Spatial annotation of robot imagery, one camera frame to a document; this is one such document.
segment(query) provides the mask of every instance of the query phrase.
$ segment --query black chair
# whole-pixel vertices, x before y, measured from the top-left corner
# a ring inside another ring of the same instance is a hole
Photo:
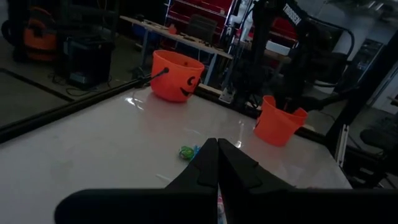
[[[361,132],[363,143],[382,150],[379,162],[373,172],[362,185],[364,188],[375,188],[382,179],[395,188],[387,178],[387,172],[398,159],[398,114],[394,118],[383,118],[378,124]]]

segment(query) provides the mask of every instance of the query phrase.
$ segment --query orange shop vacuum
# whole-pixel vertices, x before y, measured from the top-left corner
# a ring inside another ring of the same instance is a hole
[[[57,55],[57,32],[51,14],[39,7],[30,9],[30,18],[24,30],[27,56],[32,60],[52,62]]]
[[[22,21],[23,15],[9,15],[9,17],[10,19],[2,25],[1,30],[10,44],[19,51],[23,51],[23,54],[32,60],[53,62],[56,59],[57,31],[51,13],[41,7],[31,7],[25,25]]]

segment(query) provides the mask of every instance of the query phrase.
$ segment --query workbench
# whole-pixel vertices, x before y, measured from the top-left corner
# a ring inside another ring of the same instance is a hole
[[[183,44],[186,44],[186,45],[189,45],[191,47],[194,47],[196,49],[202,50],[202,51],[207,52],[209,54],[213,54],[213,57],[211,59],[210,65],[209,65],[209,69],[207,71],[205,80],[203,82],[205,85],[208,85],[208,82],[210,81],[210,77],[211,77],[211,74],[213,73],[213,70],[214,70],[214,67],[215,67],[215,63],[216,63],[216,59],[217,59],[218,56],[221,56],[221,57],[224,57],[224,58],[227,58],[227,59],[230,59],[230,60],[234,59],[234,57],[232,55],[222,51],[221,49],[217,49],[215,47],[207,46],[205,43],[203,43],[202,40],[197,39],[195,37],[191,37],[191,36],[188,36],[188,35],[182,36],[182,35],[178,35],[178,34],[171,34],[171,33],[169,33],[169,28],[168,27],[162,26],[160,24],[156,24],[156,23],[151,22],[151,21],[140,22],[140,21],[138,21],[136,19],[132,19],[132,18],[129,18],[129,17],[126,17],[126,16],[120,16],[120,18],[125,20],[125,21],[131,22],[132,24],[135,24],[135,25],[138,25],[138,26],[142,26],[143,28],[145,28],[144,41],[143,41],[143,44],[142,44],[142,52],[141,52],[141,66],[143,66],[145,64],[145,61],[146,61],[148,35],[149,35],[150,32],[154,32],[154,33],[162,35],[162,36],[164,36],[166,38],[175,40],[177,42],[180,42],[180,43],[183,43]],[[245,48],[249,50],[251,48],[251,43],[246,44]],[[265,49],[264,55],[266,57],[269,57],[271,59],[279,61],[279,65],[278,65],[278,67],[276,68],[276,70],[274,72],[275,74],[278,74],[280,72],[280,70],[282,69],[283,65],[285,65],[287,63],[290,63],[290,61],[291,61],[291,59],[289,57],[281,55],[281,54],[278,54],[276,52],[273,52],[273,51],[270,51],[270,50],[267,50],[267,49]],[[231,76],[231,72],[233,71],[233,65],[234,65],[233,62],[229,63],[229,69],[228,69],[229,72],[228,72],[228,74],[227,74],[227,76],[225,78],[226,81],[224,81],[224,83],[229,81],[229,78]]]
[[[82,189],[162,188],[187,166],[182,146],[225,138],[298,188],[348,189],[325,146],[293,136],[285,147],[257,138],[256,120],[192,96],[169,103],[128,90],[0,145],[0,223],[53,223]]]
[[[154,32],[154,33],[162,35],[166,38],[175,40],[177,42],[186,44],[188,46],[191,46],[196,49],[207,52],[209,54],[212,54],[213,56],[212,56],[212,59],[211,59],[210,65],[209,65],[209,69],[207,71],[205,80],[203,82],[205,85],[207,85],[208,82],[210,81],[210,77],[211,77],[211,74],[213,73],[218,56],[222,56],[222,57],[230,59],[230,60],[233,59],[232,55],[222,51],[221,49],[217,49],[217,48],[211,47],[211,46],[206,46],[206,44],[203,43],[203,41],[201,41],[200,39],[191,37],[189,35],[182,36],[179,34],[171,34],[169,32],[168,27],[162,26],[160,24],[156,24],[151,21],[140,22],[136,19],[128,18],[126,16],[120,16],[120,18],[125,21],[131,22],[134,25],[142,26],[143,28],[145,28],[144,41],[142,44],[142,51],[141,51],[141,66],[143,66],[145,64],[145,61],[147,58],[148,35],[150,32]]]

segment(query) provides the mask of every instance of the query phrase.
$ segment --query bucket handle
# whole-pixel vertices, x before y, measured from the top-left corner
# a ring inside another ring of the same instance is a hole
[[[160,77],[166,73],[169,72],[169,68],[165,67],[161,72],[159,72],[158,74],[156,74],[155,76],[153,76],[149,81],[154,80],[157,77]],[[195,92],[195,90],[198,88],[199,84],[201,84],[201,78],[199,78],[199,82],[197,83],[197,85],[195,86],[195,89],[193,89],[193,92],[188,92],[189,94],[193,94]]]
[[[152,80],[154,80],[155,78],[160,77],[160,76],[162,76],[162,75],[168,73],[169,71],[170,71],[169,68],[165,67],[165,68],[163,68],[163,70],[162,70],[161,72],[159,72],[158,74],[156,74],[155,76],[153,76],[150,80],[152,81]]]

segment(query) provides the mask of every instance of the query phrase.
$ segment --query cable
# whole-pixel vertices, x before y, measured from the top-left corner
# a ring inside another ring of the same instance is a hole
[[[312,85],[319,86],[319,87],[325,87],[325,88],[331,88],[331,87],[337,86],[337,84],[321,84],[321,83],[312,83]]]
[[[82,94],[73,94],[73,93],[70,92],[71,90],[73,90],[73,91],[84,91],[84,93],[82,93]],[[85,95],[93,93],[93,92],[101,93],[101,91],[98,91],[98,90],[85,91],[85,90],[79,90],[77,88],[67,88],[66,89],[66,93],[68,93],[68,95],[70,95],[70,96],[85,96]]]
[[[58,76],[59,77],[59,81],[57,81],[57,79],[56,79],[56,74],[55,73],[50,73],[50,74],[48,74],[47,75],[47,78],[51,78],[52,79],[52,83],[54,83],[54,84],[57,84],[57,85],[60,85],[60,86],[66,86],[67,85],[67,80],[66,79],[64,79],[64,78],[62,78],[62,77],[60,77],[60,76]],[[106,83],[107,84],[107,86],[108,86],[108,88],[109,89],[111,89],[112,87],[111,87],[111,81],[112,81],[112,76],[110,75],[109,76],[109,80],[108,80],[108,82]],[[97,93],[101,93],[102,91],[98,91],[98,90],[80,90],[80,89],[77,89],[77,88],[67,88],[66,90],[66,93],[68,94],[68,95],[70,95],[70,96],[85,96],[85,95],[87,95],[87,94],[89,94],[89,93],[92,93],[92,92],[97,92]],[[71,91],[84,91],[84,93],[82,93],[82,94],[74,94],[74,93],[72,93]]]
[[[249,17],[250,13],[253,11],[254,6],[248,11],[248,13],[245,15],[244,19],[242,20],[241,26],[239,29],[242,29],[244,27],[244,23],[246,22],[246,19]]]
[[[353,32],[351,30],[349,30],[347,28],[344,28],[344,27],[340,27],[340,26],[331,24],[329,22],[322,21],[322,20],[317,19],[315,17],[312,17],[310,15],[308,15],[308,18],[310,18],[311,20],[316,21],[316,22],[318,22],[320,24],[323,24],[323,25],[326,25],[326,26],[329,26],[329,27],[332,27],[332,28],[336,28],[336,29],[340,29],[340,30],[346,31],[349,34],[349,36],[351,37],[351,47],[348,50],[347,56],[349,57],[351,55],[351,53],[354,50],[354,46],[355,46],[355,36],[354,36],[354,34],[353,34]]]
[[[318,111],[318,112],[321,113],[321,114],[324,114],[324,115],[326,115],[326,116],[328,116],[328,117],[330,117],[334,122],[336,122],[336,118],[335,118],[334,116],[332,116],[332,115],[330,115],[330,114],[328,114],[328,113],[322,112],[322,111]],[[351,141],[354,143],[354,145],[355,145],[358,149],[360,149],[360,150],[363,151],[363,148],[354,140],[353,137],[351,137],[350,135],[348,135],[348,137],[351,139]]]

